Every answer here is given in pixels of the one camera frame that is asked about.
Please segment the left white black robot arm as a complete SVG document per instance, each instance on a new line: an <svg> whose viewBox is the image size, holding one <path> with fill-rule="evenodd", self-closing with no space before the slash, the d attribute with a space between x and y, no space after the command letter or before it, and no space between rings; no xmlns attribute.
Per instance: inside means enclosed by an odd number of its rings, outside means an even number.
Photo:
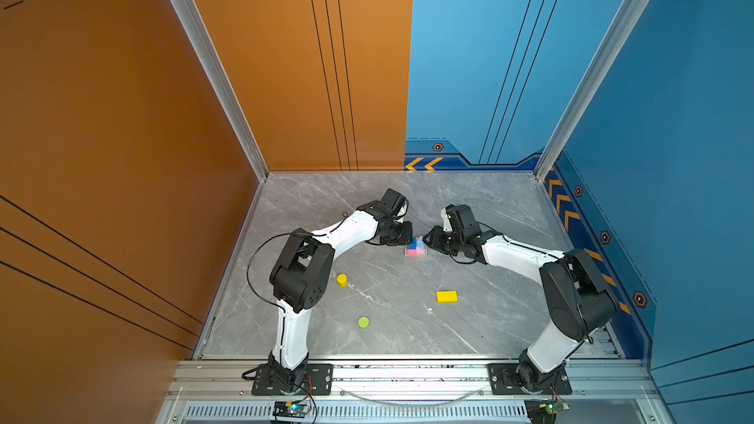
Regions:
<svg viewBox="0 0 754 424"><path fill-rule="evenodd" d="M341 222L290 233L269 277L278 307L276 339L266 363L272 386L295 393L307 380L310 316L324 297L334 261L360 243L409 245L412 223L404 219L409 207L405 196L389 188Z"/></svg>

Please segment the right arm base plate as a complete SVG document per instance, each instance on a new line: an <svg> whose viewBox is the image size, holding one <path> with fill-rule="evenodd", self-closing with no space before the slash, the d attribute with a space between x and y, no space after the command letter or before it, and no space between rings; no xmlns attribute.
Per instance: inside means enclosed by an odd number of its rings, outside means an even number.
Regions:
<svg viewBox="0 0 754 424"><path fill-rule="evenodd" d="M487 371L495 396L545 394L569 396L573 393L564 364L551 372L543 373L536 366L528 363L491 363L487 365Z"/></svg>

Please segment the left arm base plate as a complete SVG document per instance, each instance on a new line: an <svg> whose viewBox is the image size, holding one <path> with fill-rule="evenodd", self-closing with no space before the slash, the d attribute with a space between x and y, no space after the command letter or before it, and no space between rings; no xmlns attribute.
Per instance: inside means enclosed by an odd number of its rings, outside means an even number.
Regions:
<svg viewBox="0 0 754 424"><path fill-rule="evenodd" d="M329 363L307 364L302 371L293 374L275 371L270 364L263 364L253 378L253 396L329 396L333 384L333 365Z"/></svg>

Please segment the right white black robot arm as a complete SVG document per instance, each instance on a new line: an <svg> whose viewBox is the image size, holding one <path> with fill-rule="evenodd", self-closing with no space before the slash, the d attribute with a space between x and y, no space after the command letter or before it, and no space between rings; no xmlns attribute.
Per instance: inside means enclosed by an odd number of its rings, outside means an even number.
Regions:
<svg viewBox="0 0 754 424"><path fill-rule="evenodd" d="M424 243L443 254L501 267L536 282L543 291L549 322L518 358L516 370L503 380L524 393L556 388L567 360L588 337L620 312L620 301L583 249L547 250L516 241L494 230L470 235L434 227Z"/></svg>

